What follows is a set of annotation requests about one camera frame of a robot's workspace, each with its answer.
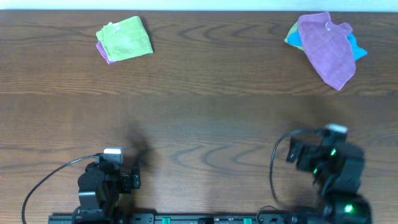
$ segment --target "green led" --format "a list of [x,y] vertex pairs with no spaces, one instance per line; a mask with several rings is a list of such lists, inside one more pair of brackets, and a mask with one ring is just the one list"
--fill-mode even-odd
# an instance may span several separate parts
[[330,155],[333,156],[333,155],[335,155],[335,154],[336,154],[336,148],[334,148],[334,149],[331,151]]
[[353,210],[354,210],[353,205],[346,205],[344,207],[344,212],[346,212],[346,213],[353,212]]

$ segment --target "wood grain surface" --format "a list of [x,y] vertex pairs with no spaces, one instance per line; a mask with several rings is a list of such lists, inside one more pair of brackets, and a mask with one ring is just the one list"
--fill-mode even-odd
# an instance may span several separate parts
[[[0,223],[20,223],[29,190],[108,146],[144,151],[126,210],[250,212],[275,204],[271,147],[294,128],[349,127],[366,151],[360,193],[375,223],[398,219],[398,15],[331,13],[369,55],[341,91],[284,43],[301,12],[0,11]],[[107,65],[95,32],[140,16],[154,54]],[[281,155],[286,154],[286,142]],[[78,206],[88,161],[31,197],[28,223]],[[312,176],[275,162],[279,198],[313,205]]]

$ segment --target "cloth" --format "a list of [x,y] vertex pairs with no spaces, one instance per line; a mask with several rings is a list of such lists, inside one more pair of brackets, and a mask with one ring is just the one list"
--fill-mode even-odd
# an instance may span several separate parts
[[329,12],[298,19],[305,54],[323,81],[336,90],[341,90],[355,74],[354,54],[347,39],[352,31],[348,23],[334,24]]
[[[302,47],[303,43],[301,42],[301,38],[300,38],[300,34],[299,34],[298,30],[296,30],[295,32],[290,34],[288,37],[286,37],[286,39],[287,39],[287,43],[290,44],[291,46],[294,46],[298,49],[303,50],[303,47]],[[353,50],[355,60],[358,60],[361,57],[364,57],[368,54],[364,49],[362,49],[361,47],[358,47],[354,34],[352,34],[352,33],[348,34],[347,39],[348,39],[349,43],[351,44],[351,49]]]
[[104,26],[96,33],[109,61],[120,61],[153,53],[141,19],[134,16]]
[[108,63],[108,65],[114,63],[114,61],[110,61],[108,56],[106,55],[105,49],[102,46],[101,41],[97,42],[96,47],[97,47],[99,53],[102,55],[102,57],[106,60],[106,63]]

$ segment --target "folded green towel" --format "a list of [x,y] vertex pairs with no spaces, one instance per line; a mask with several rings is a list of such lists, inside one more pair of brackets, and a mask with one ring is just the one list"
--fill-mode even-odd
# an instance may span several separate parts
[[110,61],[120,61],[154,51],[138,16],[108,24],[96,33]]

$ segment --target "blue cloth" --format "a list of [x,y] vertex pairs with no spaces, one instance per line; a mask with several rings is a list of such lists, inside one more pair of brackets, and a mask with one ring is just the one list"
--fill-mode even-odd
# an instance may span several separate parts
[[[354,34],[348,34],[347,39],[348,39],[349,43],[351,44],[351,48],[353,49],[355,60],[358,60],[361,57],[366,56],[368,54],[364,49],[362,49],[361,47],[358,47]],[[292,35],[290,35],[288,37],[287,43],[290,45],[294,45],[294,46],[302,46],[303,45],[303,43],[301,42],[301,38],[300,38],[300,34],[299,34],[298,30],[296,30]]]

